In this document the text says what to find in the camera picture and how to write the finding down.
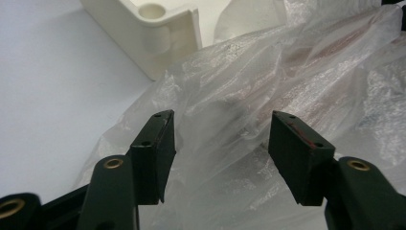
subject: crumpled plastic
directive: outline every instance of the crumpled plastic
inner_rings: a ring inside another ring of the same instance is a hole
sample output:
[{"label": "crumpled plastic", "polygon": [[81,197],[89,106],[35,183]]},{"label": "crumpled plastic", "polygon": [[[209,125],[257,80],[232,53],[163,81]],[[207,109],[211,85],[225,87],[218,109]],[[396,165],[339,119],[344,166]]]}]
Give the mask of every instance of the crumpled plastic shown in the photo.
[{"label": "crumpled plastic", "polygon": [[405,195],[401,9],[367,0],[284,4],[284,26],[172,65],[101,137],[78,185],[100,159],[125,154],[152,114],[173,109],[166,202],[140,207],[142,229],[327,229],[324,209],[297,205],[267,153],[272,110],[280,110],[321,133],[337,156],[375,164]]}]

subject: white container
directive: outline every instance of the white container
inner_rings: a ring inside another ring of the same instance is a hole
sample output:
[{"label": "white container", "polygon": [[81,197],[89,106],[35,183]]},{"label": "white container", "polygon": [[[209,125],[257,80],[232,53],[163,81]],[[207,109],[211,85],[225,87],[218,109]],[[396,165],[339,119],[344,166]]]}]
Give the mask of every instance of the white container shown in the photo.
[{"label": "white container", "polygon": [[202,47],[197,7],[167,9],[156,3],[134,2],[81,0],[108,34],[156,81],[169,65]]}]

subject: circular hole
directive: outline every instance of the circular hole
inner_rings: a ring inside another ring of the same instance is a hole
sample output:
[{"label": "circular hole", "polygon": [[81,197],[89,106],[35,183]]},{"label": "circular hole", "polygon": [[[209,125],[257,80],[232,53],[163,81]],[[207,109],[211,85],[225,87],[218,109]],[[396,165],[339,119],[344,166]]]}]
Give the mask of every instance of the circular hole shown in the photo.
[{"label": "circular hole", "polygon": [[104,167],[111,170],[120,167],[122,164],[123,164],[122,159],[114,158],[104,162]]},{"label": "circular hole", "polygon": [[113,221],[105,221],[99,223],[95,230],[114,230],[115,225]]},{"label": "circular hole", "polygon": [[146,142],[141,143],[141,145],[143,145],[143,146],[150,146],[150,145],[151,145],[151,143],[150,143],[150,142],[148,142],[148,141],[146,141]]},{"label": "circular hole", "polygon": [[348,164],[350,167],[359,171],[368,171],[370,169],[370,167],[367,164],[357,160],[350,160]]},{"label": "circular hole", "polygon": [[15,198],[0,204],[0,219],[7,218],[20,211],[25,205],[25,201]]},{"label": "circular hole", "polygon": [[165,8],[158,4],[146,4],[138,9],[138,13],[145,19],[158,19],[165,15]]}]

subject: plastic bag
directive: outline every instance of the plastic bag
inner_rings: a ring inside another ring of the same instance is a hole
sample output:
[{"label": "plastic bag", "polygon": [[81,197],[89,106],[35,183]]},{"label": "plastic bag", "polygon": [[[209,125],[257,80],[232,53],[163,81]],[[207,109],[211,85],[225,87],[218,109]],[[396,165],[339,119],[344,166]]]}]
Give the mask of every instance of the plastic bag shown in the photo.
[{"label": "plastic bag", "polygon": [[98,160],[126,153],[150,115],[174,109],[178,153],[166,203],[140,207],[142,229],[326,229],[323,208],[298,206],[267,153],[271,112],[281,110],[341,154],[377,165],[405,194],[402,13],[372,1],[344,11],[349,2],[341,2],[346,15],[328,19],[312,13],[318,1],[285,1],[286,26],[171,66],[103,135],[79,185]]}]

